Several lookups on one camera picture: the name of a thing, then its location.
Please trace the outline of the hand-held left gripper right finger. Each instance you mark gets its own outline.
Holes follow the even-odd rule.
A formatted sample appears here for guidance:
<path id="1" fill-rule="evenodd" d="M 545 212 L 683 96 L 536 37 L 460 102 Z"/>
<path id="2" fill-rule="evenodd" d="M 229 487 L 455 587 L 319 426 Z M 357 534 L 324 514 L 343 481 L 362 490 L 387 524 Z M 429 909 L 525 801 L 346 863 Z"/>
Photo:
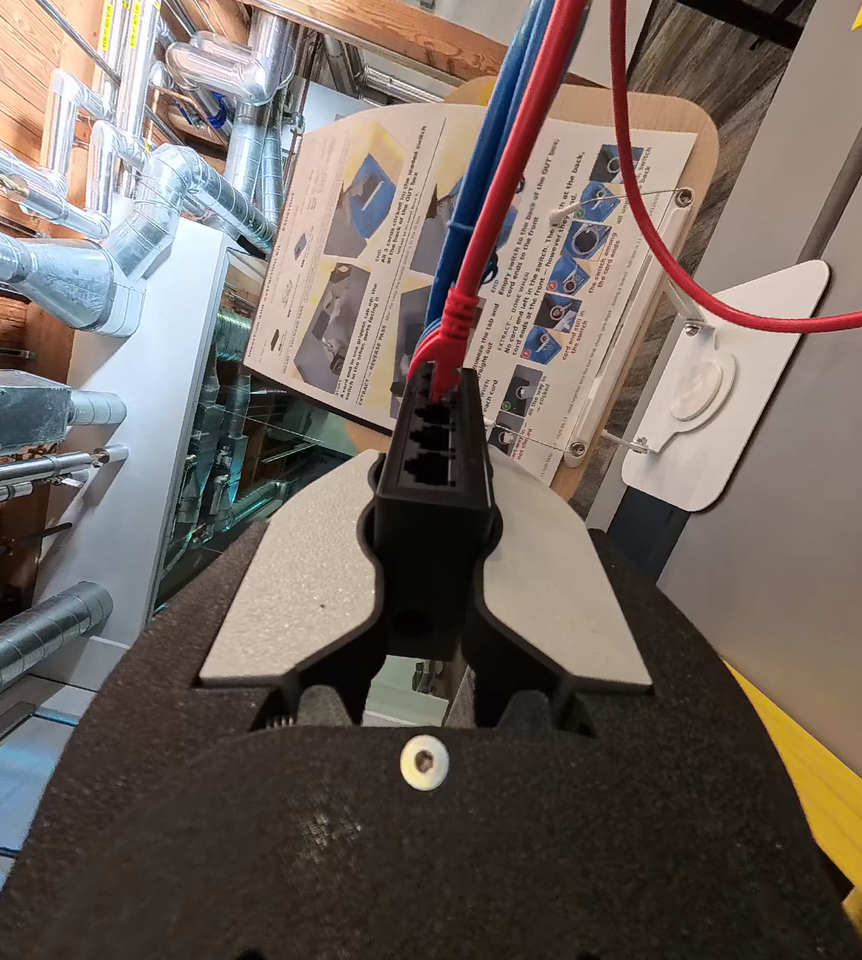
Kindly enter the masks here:
<path id="1" fill-rule="evenodd" d="M 652 677 L 583 522 L 507 456 L 492 456 L 497 508 L 462 628 L 476 726 L 497 726 L 518 693 L 553 721 L 579 693 L 645 695 Z"/>

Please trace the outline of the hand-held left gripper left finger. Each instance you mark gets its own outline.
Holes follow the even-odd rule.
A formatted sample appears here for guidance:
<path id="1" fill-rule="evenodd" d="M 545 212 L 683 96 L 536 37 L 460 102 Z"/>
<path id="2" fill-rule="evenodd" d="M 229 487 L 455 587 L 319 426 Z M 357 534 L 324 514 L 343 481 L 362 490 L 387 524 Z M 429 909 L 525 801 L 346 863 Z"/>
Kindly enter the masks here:
<path id="1" fill-rule="evenodd" d="M 200 669 L 204 687 L 275 690 L 296 712 L 305 690 L 325 686 L 361 724 L 387 655 L 366 638 L 382 605 L 365 536 L 381 461 L 360 453 L 271 517 Z"/>

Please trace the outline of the black ethernet switch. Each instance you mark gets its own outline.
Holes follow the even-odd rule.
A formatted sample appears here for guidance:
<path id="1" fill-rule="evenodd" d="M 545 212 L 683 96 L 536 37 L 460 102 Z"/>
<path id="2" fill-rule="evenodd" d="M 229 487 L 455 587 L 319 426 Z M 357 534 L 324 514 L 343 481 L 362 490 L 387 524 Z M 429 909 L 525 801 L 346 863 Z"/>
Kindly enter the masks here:
<path id="1" fill-rule="evenodd" d="M 377 473 L 372 550 L 379 627 L 392 656 L 446 662 L 497 516 L 476 373 L 432 396 L 436 364 L 409 380 Z"/>

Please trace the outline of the white stand base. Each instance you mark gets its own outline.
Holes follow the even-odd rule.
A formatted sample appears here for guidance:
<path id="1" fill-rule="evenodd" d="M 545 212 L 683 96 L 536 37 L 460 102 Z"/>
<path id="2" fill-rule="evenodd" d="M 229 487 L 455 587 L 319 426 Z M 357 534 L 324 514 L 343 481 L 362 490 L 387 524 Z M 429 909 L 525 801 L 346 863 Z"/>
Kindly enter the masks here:
<path id="1" fill-rule="evenodd" d="M 723 494 L 799 336 L 737 326 L 671 287 L 681 322 L 628 443 L 624 484 L 697 513 Z"/>

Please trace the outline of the printed instruction sheet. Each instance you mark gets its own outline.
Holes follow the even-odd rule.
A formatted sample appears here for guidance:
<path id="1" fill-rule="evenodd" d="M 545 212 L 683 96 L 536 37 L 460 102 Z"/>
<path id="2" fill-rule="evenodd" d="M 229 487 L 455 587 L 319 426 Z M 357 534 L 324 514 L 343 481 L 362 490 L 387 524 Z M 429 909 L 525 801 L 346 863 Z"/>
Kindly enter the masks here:
<path id="1" fill-rule="evenodd" d="M 245 362 L 377 428 L 398 417 L 485 110 L 362 112 L 304 137 Z M 488 440 L 550 484 L 643 270 L 614 132 L 549 119 L 472 321 Z"/>

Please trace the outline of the yellow plastic bin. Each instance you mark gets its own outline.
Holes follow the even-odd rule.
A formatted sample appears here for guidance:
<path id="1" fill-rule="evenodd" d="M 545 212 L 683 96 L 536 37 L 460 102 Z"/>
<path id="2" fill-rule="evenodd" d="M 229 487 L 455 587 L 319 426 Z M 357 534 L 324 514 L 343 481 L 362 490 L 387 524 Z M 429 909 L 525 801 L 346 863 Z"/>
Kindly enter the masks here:
<path id="1" fill-rule="evenodd" d="M 851 883 L 843 906 L 862 941 L 862 778 L 733 667 L 797 790 L 821 850 Z"/>

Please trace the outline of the silver ventilation ducts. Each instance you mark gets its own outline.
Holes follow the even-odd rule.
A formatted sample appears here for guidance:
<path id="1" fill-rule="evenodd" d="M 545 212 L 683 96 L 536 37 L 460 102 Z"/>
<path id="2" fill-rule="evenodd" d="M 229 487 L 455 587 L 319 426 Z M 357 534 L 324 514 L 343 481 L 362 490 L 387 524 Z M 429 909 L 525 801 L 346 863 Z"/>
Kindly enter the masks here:
<path id="1" fill-rule="evenodd" d="M 174 43 L 182 90 L 236 107 L 225 177 L 196 150 L 140 137 L 159 30 L 158 2 L 110 11 L 104 48 L 123 70 L 115 101 L 53 75 L 48 165 L 0 149 L 0 186 L 26 212 L 80 238 L 0 232 L 0 285 L 73 330 L 67 382 L 0 368 L 0 503 L 45 489 L 57 535 L 32 608 L 0 626 L 0 693 L 40 666 L 97 690 L 138 639 L 161 579 L 228 514 L 230 466 L 245 442 L 225 418 L 246 412 L 248 377 L 221 404 L 218 363 L 240 365 L 251 307 L 283 198 L 280 96 L 296 25 L 265 9 L 246 45 L 208 31 Z"/>

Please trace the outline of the wooden beam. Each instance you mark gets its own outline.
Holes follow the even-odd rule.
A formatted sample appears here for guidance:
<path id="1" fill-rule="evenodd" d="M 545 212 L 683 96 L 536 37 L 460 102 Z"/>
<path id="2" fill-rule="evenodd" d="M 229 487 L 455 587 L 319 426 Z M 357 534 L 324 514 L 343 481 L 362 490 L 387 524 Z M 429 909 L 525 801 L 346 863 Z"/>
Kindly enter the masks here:
<path id="1" fill-rule="evenodd" d="M 441 81 L 497 75 L 508 46 L 399 1 L 242 1 Z"/>

